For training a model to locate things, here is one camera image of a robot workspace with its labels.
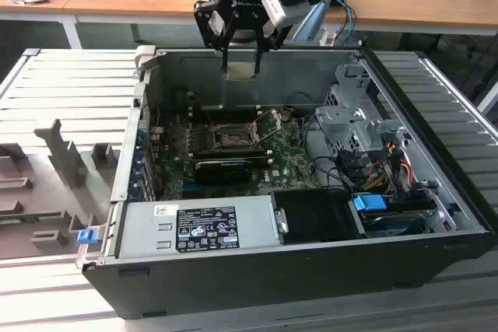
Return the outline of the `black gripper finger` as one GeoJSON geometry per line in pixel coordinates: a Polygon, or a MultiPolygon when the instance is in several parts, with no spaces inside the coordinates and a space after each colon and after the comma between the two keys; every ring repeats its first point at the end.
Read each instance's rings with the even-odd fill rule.
{"type": "Polygon", "coordinates": [[[222,53],[221,69],[227,72],[228,49],[236,31],[236,8],[230,0],[197,1],[194,17],[205,46],[222,53]]]}
{"type": "Polygon", "coordinates": [[[254,73],[260,72],[262,55],[270,50],[278,50],[290,32],[290,26],[275,28],[274,31],[266,37],[263,31],[263,24],[258,16],[253,16],[253,26],[256,40],[256,55],[254,63],[254,73]]]}

